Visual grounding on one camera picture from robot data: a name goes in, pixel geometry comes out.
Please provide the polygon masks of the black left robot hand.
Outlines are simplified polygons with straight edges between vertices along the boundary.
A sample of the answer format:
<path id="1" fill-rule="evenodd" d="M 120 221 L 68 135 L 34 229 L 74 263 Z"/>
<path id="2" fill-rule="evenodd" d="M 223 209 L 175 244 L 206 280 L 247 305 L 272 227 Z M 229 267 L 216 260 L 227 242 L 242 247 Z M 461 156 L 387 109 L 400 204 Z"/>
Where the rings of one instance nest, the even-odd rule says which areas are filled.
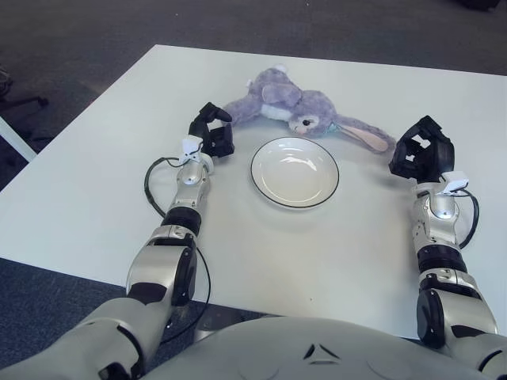
<path id="1" fill-rule="evenodd" d="M 209 129 L 208 125 L 216 120 L 221 127 Z M 232 117 L 220 107 L 208 102 L 189 126 L 189 135 L 200 138 L 199 152 L 210 157 L 222 158 L 234 153 Z"/>

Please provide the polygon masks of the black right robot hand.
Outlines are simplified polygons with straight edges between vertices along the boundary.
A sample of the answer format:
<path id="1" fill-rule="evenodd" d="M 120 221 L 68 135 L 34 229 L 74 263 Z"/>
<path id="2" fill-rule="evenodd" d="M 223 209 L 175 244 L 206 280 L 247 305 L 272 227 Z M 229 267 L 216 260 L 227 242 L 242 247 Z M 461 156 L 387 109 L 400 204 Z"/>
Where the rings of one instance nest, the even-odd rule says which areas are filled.
<path id="1" fill-rule="evenodd" d="M 424 116 L 398 140 L 389 170 L 418 184 L 436 183 L 443 173 L 454 170 L 455 148 L 441 126 Z"/>

